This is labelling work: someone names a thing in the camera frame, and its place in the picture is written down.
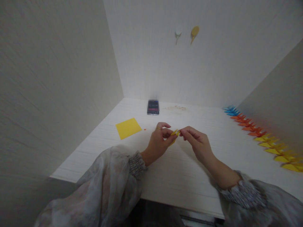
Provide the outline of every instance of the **smartphone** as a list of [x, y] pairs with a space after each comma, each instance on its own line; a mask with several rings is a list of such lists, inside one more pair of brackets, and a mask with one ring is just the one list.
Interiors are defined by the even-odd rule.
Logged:
[[148, 115], [159, 115], [159, 101], [157, 99], [148, 100], [147, 104], [147, 114]]

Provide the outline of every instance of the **yellow origami paper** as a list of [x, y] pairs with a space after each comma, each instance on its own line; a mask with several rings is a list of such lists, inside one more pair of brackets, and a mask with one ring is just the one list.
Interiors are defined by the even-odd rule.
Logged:
[[142, 130], [135, 118], [116, 124], [116, 127], [121, 140]]
[[[178, 129], [177, 129], [177, 130], [178, 130]], [[171, 134], [171, 136], [172, 136], [172, 135], [175, 135], [176, 132], [177, 132], [177, 130], [174, 131], [174, 132]], [[176, 135], [179, 136], [179, 134], [180, 134], [180, 131], [178, 131]], [[175, 138], [175, 140], [171, 143], [171, 145], [173, 145], [173, 144], [175, 143], [176, 139], [177, 139], [177, 138]], [[171, 146], [171, 145], [170, 145], [170, 146]]]

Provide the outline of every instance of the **finger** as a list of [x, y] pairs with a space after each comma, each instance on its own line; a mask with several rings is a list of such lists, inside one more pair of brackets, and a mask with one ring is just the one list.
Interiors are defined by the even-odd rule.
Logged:
[[172, 136], [168, 137], [164, 141], [165, 146], [168, 148], [177, 137], [178, 137], [177, 135], [172, 135]]
[[187, 131], [189, 132], [196, 140], [198, 140], [199, 142], [206, 142], [208, 141], [207, 135], [196, 130], [195, 128], [191, 127], [191, 126], [187, 126], [183, 129], [180, 130], [181, 132]]
[[171, 126], [165, 122], [159, 122], [157, 124], [157, 127], [159, 127], [160, 129], [163, 129], [163, 127], [170, 128]]
[[161, 130], [163, 138], [168, 138], [173, 133], [172, 130], [164, 128]]
[[194, 146], [198, 141], [185, 129], [181, 129], [183, 138], [187, 140], [192, 146]]

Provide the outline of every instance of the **wrist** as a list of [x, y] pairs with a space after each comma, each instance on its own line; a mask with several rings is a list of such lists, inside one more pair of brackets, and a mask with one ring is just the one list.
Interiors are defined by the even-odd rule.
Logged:
[[152, 150], [148, 147], [143, 152], [141, 152], [140, 155], [142, 156], [145, 166], [149, 166], [158, 159], [155, 157], [154, 152], [152, 152]]
[[203, 154], [203, 158], [201, 163], [206, 167], [215, 167], [217, 166], [219, 160], [216, 158], [216, 156], [211, 152], [209, 154]]

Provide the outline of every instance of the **desk surface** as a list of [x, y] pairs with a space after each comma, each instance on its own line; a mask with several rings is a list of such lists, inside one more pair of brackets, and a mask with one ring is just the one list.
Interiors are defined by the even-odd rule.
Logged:
[[[303, 174], [280, 168], [280, 163], [273, 160], [274, 155], [258, 146], [223, 110], [159, 104], [160, 115], [147, 115], [147, 100], [124, 98], [51, 177], [77, 182], [95, 158], [111, 146], [123, 144], [134, 152], [143, 151], [156, 124], [162, 121], [170, 124], [172, 130], [190, 125], [206, 133], [219, 160], [253, 179], [277, 185], [303, 201]], [[115, 125], [133, 117], [142, 131], [120, 140]], [[190, 144], [178, 138], [144, 174], [141, 197], [222, 218], [218, 193], [207, 174]]]

